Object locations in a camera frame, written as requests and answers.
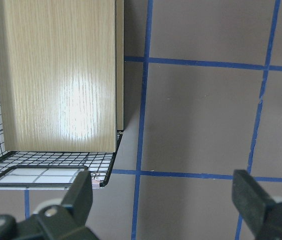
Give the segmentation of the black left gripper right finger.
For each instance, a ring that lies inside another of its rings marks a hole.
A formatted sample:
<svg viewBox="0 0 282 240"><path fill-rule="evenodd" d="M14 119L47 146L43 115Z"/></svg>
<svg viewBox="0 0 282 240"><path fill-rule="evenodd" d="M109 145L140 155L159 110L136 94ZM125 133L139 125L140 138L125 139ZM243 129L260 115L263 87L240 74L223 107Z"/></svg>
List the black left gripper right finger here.
<svg viewBox="0 0 282 240"><path fill-rule="evenodd" d="M259 234L268 212L276 205L274 199L244 169L233 172L231 199L253 236Z"/></svg>

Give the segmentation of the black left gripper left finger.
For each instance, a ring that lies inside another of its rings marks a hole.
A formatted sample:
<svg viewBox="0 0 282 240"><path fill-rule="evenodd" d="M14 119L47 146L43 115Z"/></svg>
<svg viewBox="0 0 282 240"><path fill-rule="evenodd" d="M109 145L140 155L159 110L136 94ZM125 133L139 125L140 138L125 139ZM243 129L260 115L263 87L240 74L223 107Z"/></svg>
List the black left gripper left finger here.
<svg viewBox="0 0 282 240"><path fill-rule="evenodd" d="M84 226L87 222L92 203L91 173L88 170L81 171L61 201L61 206L71 214L78 225Z"/></svg>

